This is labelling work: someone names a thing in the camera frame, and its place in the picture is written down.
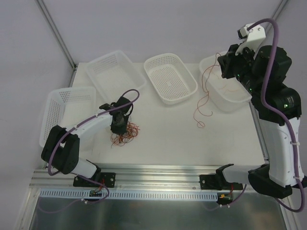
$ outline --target purple cable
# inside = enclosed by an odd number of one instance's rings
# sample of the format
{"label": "purple cable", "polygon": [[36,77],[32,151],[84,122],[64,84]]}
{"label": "purple cable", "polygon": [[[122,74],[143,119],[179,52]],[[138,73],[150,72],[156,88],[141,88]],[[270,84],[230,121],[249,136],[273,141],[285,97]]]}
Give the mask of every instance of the purple cable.
{"label": "purple cable", "polygon": [[[270,106],[265,99],[265,93],[268,87],[268,82],[269,82],[269,78],[270,78],[270,74],[271,74],[271,70],[274,64],[274,60],[275,60],[275,54],[276,54],[276,49],[277,49],[277,42],[278,42],[278,37],[279,37],[279,29],[278,29],[278,25],[277,22],[274,19],[271,18],[265,18],[262,20],[259,20],[258,22],[252,24],[249,28],[247,28],[247,30],[250,30],[252,28],[254,28],[256,25],[259,25],[261,23],[271,23],[274,29],[274,36],[273,36],[273,45],[271,48],[271,53],[270,53],[270,59],[269,59],[269,63],[264,75],[264,79],[263,79],[263,84],[262,84],[262,89],[261,89],[261,102],[264,105],[264,107],[268,108],[269,110],[275,112],[276,114],[278,114],[279,116],[282,117],[282,119],[285,121],[288,129],[289,129],[289,133],[291,136],[291,141],[292,143],[296,143],[296,139],[295,139],[295,134],[292,128],[292,125],[290,123],[290,121],[288,120],[288,118],[286,117],[286,115],[284,115],[281,111],[279,111],[278,109]],[[293,158],[294,158],[294,174],[296,178],[299,178],[299,171],[298,171],[298,150],[297,150],[297,146],[296,145],[292,145],[293,147]],[[296,179],[296,182],[298,184],[298,187],[301,191],[301,206],[299,209],[292,209],[288,206],[286,206],[282,201],[280,201],[279,199],[276,199],[277,202],[282,205],[284,208],[292,211],[292,212],[301,212],[304,209],[305,206],[305,194],[304,194],[304,188],[302,185],[302,182],[299,179]]]}
{"label": "purple cable", "polygon": [[[137,97],[136,97],[135,99],[133,99],[131,102],[128,102],[128,103],[126,103],[126,104],[124,104],[124,105],[121,105],[121,106],[119,106],[119,107],[115,107],[115,108],[112,108],[112,109],[109,109],[109,110],[106,110],[106,111],[102,111],[101,113],[98,113],[97,116],[101,116],[101,115],[103,115],[103,114],[110,113],[110,112],[112,112],[112,111],[115,111],[115,110],[118,110],[118,109],[121,109],[121,108],[124,108],[124,107],[126,107],[126,106],[128,106],[128,105],[133,104],[133,103],[134,103],[136,100],[138,100],[138,98],[140,97],[140,92],[139,92],[138,90],[135,90],[135,89],[128,90],[128,91],[126,91],[126,92],[123,93],[122,97],[123,97],[124,95],[126,95],[127,93],[131,92],[131,91],[135,91],[135,92],[138,94]],[[92,116],[92,117],[89,117],[89,118],[85,119],[84,121],[82,121],[82,122],[80,122],[79,124],[77,124],[76,127],[78,128],[78,127],[80,127],[81,125],[85,124],[86,122],[88,122],[88,121],[90,121],[90,120],[92,120],[92,119],[94,119],[94,118],[96,118],[96,115],[94,115],[94,116]],[[51,164],[52,164],[54,155],[55,155],[55,153],[56,153],[58,147],[60,146],[60,144],[61,144],[61,142],[64,140],[64,138],[67,137],[67,135],[70,134],[70,133],[71,133],[72,131],[74,131],[75,129],[76,129],[76,128],[73,127],[72,129],[70,129],[69,131],[67,131],[67,132],[60,138],[60,140],[57,142],[57,144],[55,145],[55,147],[54,147],[54,149],[53,149],[53,151],[52,151],[52,153],[51,153],[49,162],[48,162],[48,174],[49,174],[50,176],[54,176],[54,175],[56,175],[56,174],[59,173],[59,171],[56,171],[55,173],[53,173],[53,172],[51,171]],[[107,191],[107,195],[106,195],[105,197],[103,197],[103,198],[101,198],[101,199],[99,199],[99,200],[97,200],[97,201],[93,201],[93,202],[87,201],[88,204],[96,204],[96,203],[99,203],[99,202],[105,200],[105,199],[110,195],[109,189],[108,189],[104,184],[99,183],[99,182],[96,182],[96,181],[93,181],[93,180],[91,180],[91,179],[89,179],[89,178],[86,178],[86,177],[84,177],[84,176],[81,176],[81,175],[78,175],[78,176],[81,177],[82,179],[86,180],[86,181],[89,181],[89,182],[91,182],[91,183],[94,183],[94,184],[97,184],[97,185],[99,185],[99,186],[104,187],[104,188],[106,189],[106,191]],[[78,201],[81,201],[81,200],[80,200],[80,199],[74,200],[74,201],[72,201],[70,204],[68,204],[67,206],[65,206],[64,208],[62,208],[62,209],[60,209],[60,210],[57,210],[57,211],[45,211],[45,210],[43,210],[43,209],[40,207],[40,205],[39,205],[40,200],[38,200],[37,208],[38,208],[40,211],[44,212],[44,213],[47,213],[47,214],[54,214],[54,213],[58,213],[58,212],[64,211],[65,209],[67,209],[68,207],[70,207],[71,205],[73,205],[74,203],[76,203],[76,202],[78,202]]]}
{"label": "purple cable", "polygon": [[[244,194],[244,192],[245,192],[247,186],[248,186],[248,185],[246,184],[246,185],[244,186],[242,192],[240,193],[240,195],[238,195],[238,197],[237,197],[236,199],[234,199],[229,205],[233,205],[233,204]],[[211,209],[206,208],[206,206],[203,206],[203,207],[204,207],[207,211],[215,211],[215,210],[219,209],[221,206],[217,206],[217,207],[214,207],[214,208],[211,208]]]}

